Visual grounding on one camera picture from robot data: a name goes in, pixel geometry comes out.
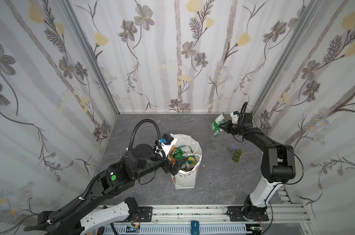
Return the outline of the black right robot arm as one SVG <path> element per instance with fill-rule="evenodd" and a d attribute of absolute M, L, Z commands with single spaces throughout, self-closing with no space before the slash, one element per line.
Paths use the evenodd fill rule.
<path fill-rule="evenodd" d="M 221 131 L 233 137 L 241 136 L 258 147 L 262 153 L 262 178 L 256 189 L 247 196 L 241 213 L 245 220 L 253 221 L 265 215 L 271 197 L 283 185 L 296 176 L 296 161 L 298 156 L 290 145 L 283 145 L 267 136 L 261 129 L 253 126 L 252 113 L 246 112 L 248 102 L 244 102 L 240 111 L 231 113 L 231 119 L 221 122 Z"/>

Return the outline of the green yellow snack packet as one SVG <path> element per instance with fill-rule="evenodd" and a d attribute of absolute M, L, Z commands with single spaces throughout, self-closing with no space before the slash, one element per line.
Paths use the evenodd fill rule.
<path fill-rule="evenodd" d="M 175 160 L 183 159 L 193 155 L 193 152 L 189 146 L 182 146 L 174 149 L 171 153 L 171 156 Z"/>

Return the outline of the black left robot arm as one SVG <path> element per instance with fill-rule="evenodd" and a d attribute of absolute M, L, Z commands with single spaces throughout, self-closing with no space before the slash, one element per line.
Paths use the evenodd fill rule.
<path fill-rule="evenodd" d="M 147 122 L 151 123 L 157 132 L 154 146 L 134 146 L 138 129 Z M 170 160 L 169 148 L 173 140 L 170 134 L 161 135 L 155 121 L 148 118 L 139 121 L 133 129 L 127 151 L 118 162 L 93 177 L 83 193 L 67 205 L 56 211 L 43 211 L 38 214 L 37 225 L 25 227 L 24 231 L 44 231 L 47 235 L 86 234 L 91 227 L 84 225 L 84 218 L 102 202 L 134 187 L 142 177 L 156 173 L 159 168 L 172 175 L 180 171 L 187 158 Z"/>

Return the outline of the cartoon animal paper bag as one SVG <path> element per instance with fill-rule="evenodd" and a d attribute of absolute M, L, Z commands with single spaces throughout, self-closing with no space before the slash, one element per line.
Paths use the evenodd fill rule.
<path fill-rule="evenodd" d="M 198 141 L 194 140 L 189 135 L 173 134 L 177 137 L 177 142 L 173 149 L 182 146 L 189 146 L 193 152 L 193 155 L 183 159 L 187 159 L 184 166 L 181 167 L 177 175 L 171 176 L 175 189 L 193 189 L 196 184 L 196 180 L 199 173 L 200 164 L 202 162 L 202 149 Z M 175 162 L 175 159 L 169 155 L 169 159 Z"/>

